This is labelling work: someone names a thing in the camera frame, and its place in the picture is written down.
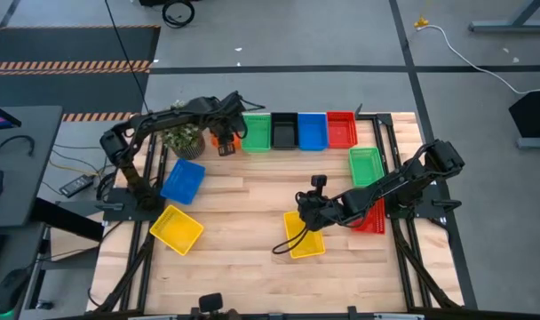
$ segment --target black bin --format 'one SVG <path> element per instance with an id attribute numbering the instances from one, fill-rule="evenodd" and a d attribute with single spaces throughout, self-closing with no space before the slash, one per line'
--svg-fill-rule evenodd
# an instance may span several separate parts
<path id="1" fill-rule="evenodd" d="M 298 147 L 298 113 L 272 113 L 272 148 L 289 150 Z"/>

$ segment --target computer mouse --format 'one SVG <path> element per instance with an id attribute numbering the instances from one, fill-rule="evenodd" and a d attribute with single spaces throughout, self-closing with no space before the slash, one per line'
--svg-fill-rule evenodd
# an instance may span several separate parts
<path id="1" fill-rule="evenodd" d="M 10 271 L 0 283 L 0 315 L 12 311 L 21 294 L 27 289 L 29 271 L 19 268 Z"/>

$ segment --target yellow object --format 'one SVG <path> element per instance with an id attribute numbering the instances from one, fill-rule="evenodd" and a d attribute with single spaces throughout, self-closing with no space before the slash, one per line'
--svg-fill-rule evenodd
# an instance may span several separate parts
<path id="1" fill-rule="evenodd" d="M 424 19 L 423 16 L 420 16 L 420 19 L 418 21 L 414 22 L 414 28 L 420 28 L 425 27 L 430 24 L 430 21 Z"/>
<path id="2" fill-rule="evenodd" d="M 298 212 L 284 213 L 284 222 L 286 223 L 286 235 L 288 240 L 297 236 L 299 232 L 306 226 L 304 221 L 299 218 Z M 288 243 L 291 248 L 296 241 Z M 306 237 L 293 250 L 290 251 L 292 259 L 309 257 L 317 254 L 325 253 L 325 244 L 323 243 L 323 235 L 321 231 L 308 231 Z"/>
<path id="3" fill-rule="evenodd" d="M 203 226 L 180 209 L 169 205 L 149 232 L 184 256 L 203 232 Z"/>
<path id="4" fill-rule="evenodd" d="M 72 172 L 80 172 L 80 173 L 84 173 L 84 174 L 90 175 L 90 176 L 98 176 L 99 175 L 98 173 L 95 173 L 95 172 L 87 172 L 85 170 L 76 169 L 76 168 L 72 168 L 72 167 L 67 167 L 65 165 L 54 164 L 53 161 L 51 161 L 51 159 L 49 159 L 49 164 L 54 166 L 55 168 L 62 169 L 62 170 L 69 170 L 69 171 L 72 171 Z"/>

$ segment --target blue bin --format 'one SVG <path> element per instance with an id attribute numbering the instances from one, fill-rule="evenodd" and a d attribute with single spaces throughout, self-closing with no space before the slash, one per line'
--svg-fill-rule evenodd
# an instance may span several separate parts
<path id="1" fill-rule="evenodd" d="M 179 159 L 160 195 L 181 204 L 191 204 L 204 178 L 204 166 Z"/>
<path id="2" fill-rule="evenodd" d="M 298 114 L 298 130 L 302 150 L 321 151 L 329 145 L 325 114 Z"/>

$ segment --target white cable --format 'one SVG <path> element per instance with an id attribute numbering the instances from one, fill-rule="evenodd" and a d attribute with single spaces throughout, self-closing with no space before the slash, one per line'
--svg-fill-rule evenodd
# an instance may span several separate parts
<path id="1" fill-rule="evenodd" d="M 446 44 L 448 45 L 448 48 L 453 52 L 455 53 L 459 58 L 461 58 L 463 61 L 465 61 L 468 65 L 474 67 L 476 70 L 479 70 L 481 72 L 485 72 L 486 74 L 488 75 L 492 75 L 494 76 L 495 78 L 501 80 L 504 84 L 506 84 L 509 89 L 511 89 L 513 92 L 517 93 L 517 94 L 527 94 L 527 93 L 531 93 L 531 92 L 540 92 L 540 89 L 535 89 L 535 90 L 529 90 L 529 91 L 525 91 L 525 92 L 520 92 L 518 91 L 517 89 L 513 88 L 512 85 L 510 85 L 505 79 L 503 79 L 501 76 L 498 76 L 497 74 L 494 74 L 493 72 L 491 71 L 488 71 L 486 69 L 483 69 L 483 68 L 479 68 L 477 67 L 476 65 L 472 64 L 468 59 L 466 59 L 461 53 L 459 53 L 458 51 L 456 51 L 456 49 L 454 49 L 451 44 L 449 44 L 449 40 L 448 40 L 448 37 L 446 36 L 446 32 L 444 32 L 444 29 L 438 27 L 438 26 L 434 26 L 434 25 L 428 25 L 428 26 L 424 26 L 424 27 L 420 27 L 420 28 L 417 28 L 417 31 L 422 31 L 426 28 L 435 28 L 436 30 L 439 30 L 443 35 L 444 35 L 444 40 L 446 40 Z"/>

